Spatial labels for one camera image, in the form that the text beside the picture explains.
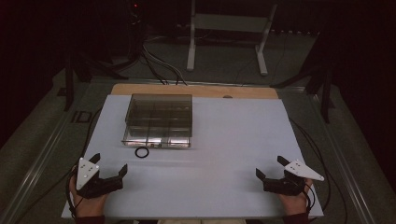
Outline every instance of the white table surface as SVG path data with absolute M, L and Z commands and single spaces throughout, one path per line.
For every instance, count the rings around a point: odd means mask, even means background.
M 139 159 L 121 142 L 131 96 L 108 95 L 85 159 L 101 154 L 100 177 L 128 164 L 123 189 L 106 202 L 107 217 L 216 219 L 284 216 L 255 169 L 283 177 L 278 155 L 304 161 L 281 100 L 192 98 L 188 149 L 151 149 Z M 311 217 L 323 216 L 318 197 Z M 70 217 L 68 205 L 62 217 Z

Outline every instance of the metal stand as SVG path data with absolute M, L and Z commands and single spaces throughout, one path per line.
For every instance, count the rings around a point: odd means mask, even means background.
M 272 21 L 276 12 L 277 4 L 273 4 L 267 18 L 261 17 L 241 17 L 195 13 L 195 0 L 191 0 L 191 36 L 190 49 L 187 60 L 187 70 L 194 69 L 195 62 L 195 29 L 226 30 L 262 33 L 262 42 L 256 46 L 257 61 L 260 67 L 260 74 L 268 75 L 262 51 L 267 40 Z
M 93 68 L 102 71 L 104 74 L 115 79 L 128 79 L 128 77 L 120 76 L 118 73 L 100 64 L 96 60 L 83 52 L 76 53 L 73 50 L 68 50 L 65 57 L 65 78 L 66 78 L 66 105 L 64 111 L 70 108 L 74 101 L 74 84 L 73 84 L 73 71 L 76 72 L 82 81 L 90 81 L 91 75 L 89 74 L 87 64 Z
M 299 73 L 298 75 L 291 77 L 281 83 L 270 85 L 272 88 L 282 89 L 290 84 L 311 76 L 308 84 L 305 86 L 305 91 L 307 94 L 317 94 L 320 87 L 323 86 L 322 90 L 322 98 L 321 98 L 321 106 L 320 113 L 326 123 L 329 123 L 329 103 L 330 103 L 330 90 L 332 86 L 332 69 L 334 68 L 334 64 L 332 65 L 316 65 L 311 67 L 310 69 Z

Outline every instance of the white metal leg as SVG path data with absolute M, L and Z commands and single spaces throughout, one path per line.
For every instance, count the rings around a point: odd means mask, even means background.
M 271 29 L 274 15 L 275 15 L 276 7 L 277 7 L 277 5 L 272 6 L 270 15 L 268 16 L 268 21 L 265 24 L 265 27 L 262 31 L 262 42 L 260 43 L 260 45 L 256 46 L 257 62 L 259 64 L 259 68 L 260 68 L 260 75 L 262 75 L 262 76 L 268 75 L 268 70 L 267 70 L 267 66 L 265 65 L 264 55 L 262 54 L 262 51 L 264 49 L 265 42 L 267 41 L 268 35 L 270 33 L 270 29 Z
M 191 0 L 191 28 L 190 28 L 190 48 L 187 59 L 187 71 L 194 70 L 195 63 L 195 0 Z

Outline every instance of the o-ring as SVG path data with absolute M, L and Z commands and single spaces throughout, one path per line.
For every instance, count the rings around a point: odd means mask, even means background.
M 140 149 L 145 149 L 145 150 L 147 151 L 146 155 L 144 155 L 144 156 L 139 156 L 139 154 L 137 154 L 137 151 L 140 150 Z M 136 155 L 136 157 L 138 157 L 138 158 L 140 158 L 140 159 L 144 159 L 144 158 L 146 158 L 146 157 L 149 155 L 149 149 L 146 148 L 146 147 L 138 147 L 138 148 L 134 151 L 134 154 Z

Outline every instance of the table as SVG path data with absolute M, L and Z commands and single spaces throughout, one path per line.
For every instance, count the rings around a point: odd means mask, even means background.
M 190 48 L 187 60 L 187 70 L 194 69 L 195 62 L 195 30 L 225 30 L 225 31 L 241 31 L 262 33 L 262 41 L 256 46 L 257 62 L 260 68 L 260 74 L 268 75 L 267 66 L 265 65 L 262 51 L 272 25 L 272 21 L 276 12 L 277 3 L 273 3 L 270 13 L 267 17 L 243 17 L 229 15 L 215 15 L 195 12 L 195 0 L 191 0 L 191 31 L 190 31 Z
M 142 160 L 124 146 L 120 140 L 132 93 L 192 94 L 191 148 L 152 149 Z M 281 217 L 278 198 L 262 190 L 255 168 L 281 178 L 277 155 L 304 161 L 276 91 L 245 87 L 118 84 L 106 99 L 85 157 L 98 152 L 102 178 L 128 164 L 124 188 L 110 194 L 105 211 L 123 219 Z M 323 216 L 318 202 L 310 215 Z M 70 217 L 67 206 L 63 217 Z

